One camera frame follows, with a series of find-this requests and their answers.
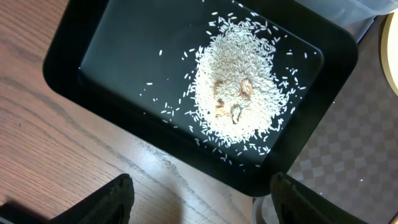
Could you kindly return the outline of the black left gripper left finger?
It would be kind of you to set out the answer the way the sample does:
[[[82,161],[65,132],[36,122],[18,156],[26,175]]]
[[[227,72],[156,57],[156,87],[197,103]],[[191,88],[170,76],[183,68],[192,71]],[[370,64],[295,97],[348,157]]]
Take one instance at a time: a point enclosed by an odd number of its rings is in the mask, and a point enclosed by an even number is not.
[[[1,205],[1,224],[128,224],[133,205],[132,178],[129,174],[121,174],[87,198],[51,219],[47,219],[17,202],[9,201]]]

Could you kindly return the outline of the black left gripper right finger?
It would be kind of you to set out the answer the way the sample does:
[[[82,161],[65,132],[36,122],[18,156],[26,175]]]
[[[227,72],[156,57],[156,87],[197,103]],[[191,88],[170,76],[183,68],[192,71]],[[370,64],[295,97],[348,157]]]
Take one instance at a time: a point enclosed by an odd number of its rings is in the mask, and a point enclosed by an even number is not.
[[[358,217],[344,211],[291,176],[278,172],[270,182],[272,202],[283,224],[360,224]]]

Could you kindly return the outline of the light blue bowl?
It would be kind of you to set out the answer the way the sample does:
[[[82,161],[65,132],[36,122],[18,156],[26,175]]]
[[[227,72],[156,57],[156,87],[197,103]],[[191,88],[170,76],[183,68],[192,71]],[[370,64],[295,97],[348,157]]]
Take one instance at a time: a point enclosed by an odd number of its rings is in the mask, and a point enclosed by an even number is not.
[[[254,198],[252,220],[254,224],[279,223],[271,195]]]

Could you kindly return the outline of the pile of rice waste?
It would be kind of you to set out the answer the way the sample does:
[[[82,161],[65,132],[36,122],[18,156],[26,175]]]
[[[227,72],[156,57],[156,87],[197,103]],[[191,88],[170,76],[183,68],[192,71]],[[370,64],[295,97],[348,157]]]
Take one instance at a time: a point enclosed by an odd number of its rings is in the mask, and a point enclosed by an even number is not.
[[[162,1],[133,96],[195,149],[258,169],[323,65],[318,48],[242,1]]]

